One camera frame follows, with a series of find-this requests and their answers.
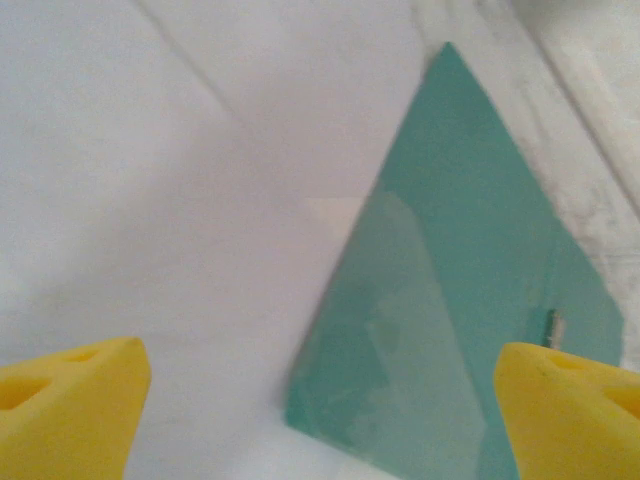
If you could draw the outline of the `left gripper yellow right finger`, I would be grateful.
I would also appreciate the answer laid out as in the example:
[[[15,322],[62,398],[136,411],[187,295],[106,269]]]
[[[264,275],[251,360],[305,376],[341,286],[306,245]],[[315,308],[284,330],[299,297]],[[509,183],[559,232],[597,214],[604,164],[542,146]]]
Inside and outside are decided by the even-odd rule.
[[[640,480],[640,374],[508,343],[494,390],[520,480]]]

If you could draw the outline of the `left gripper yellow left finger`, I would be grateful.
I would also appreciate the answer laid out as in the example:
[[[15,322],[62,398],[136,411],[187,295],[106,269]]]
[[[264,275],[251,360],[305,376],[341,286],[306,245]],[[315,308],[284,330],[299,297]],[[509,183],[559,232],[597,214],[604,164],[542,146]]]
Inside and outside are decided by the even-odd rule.
[[[123,480],[150,384],[137,337],[0,366],[0,480]]]

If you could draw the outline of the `white paper sheet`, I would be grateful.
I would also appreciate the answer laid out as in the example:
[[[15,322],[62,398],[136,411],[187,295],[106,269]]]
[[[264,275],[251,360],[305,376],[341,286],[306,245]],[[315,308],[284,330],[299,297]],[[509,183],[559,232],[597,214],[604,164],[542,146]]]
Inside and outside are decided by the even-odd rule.
[[[0,0],[0,362],[141,338],[126,480],[374,480],[283,395],[425,53],[412,0]]]

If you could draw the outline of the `green file folder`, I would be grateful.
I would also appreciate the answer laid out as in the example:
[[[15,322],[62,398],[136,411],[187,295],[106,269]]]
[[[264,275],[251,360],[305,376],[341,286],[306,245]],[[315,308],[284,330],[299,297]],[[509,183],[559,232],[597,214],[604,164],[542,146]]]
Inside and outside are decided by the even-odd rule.
[[[518,480],[503,345],[621,358],[623,317],[451,44],[430,63],[290,377],[289,426],[400,480]]]

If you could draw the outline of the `metal folder fastener clip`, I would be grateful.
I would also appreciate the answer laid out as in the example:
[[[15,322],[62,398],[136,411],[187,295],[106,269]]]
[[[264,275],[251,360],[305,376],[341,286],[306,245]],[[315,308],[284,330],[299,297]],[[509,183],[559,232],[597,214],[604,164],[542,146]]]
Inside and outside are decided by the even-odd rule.
[[[546,317],[541,345],[552,350],[560,350],[566,327],[567,323],[561,312],[551,309]]]

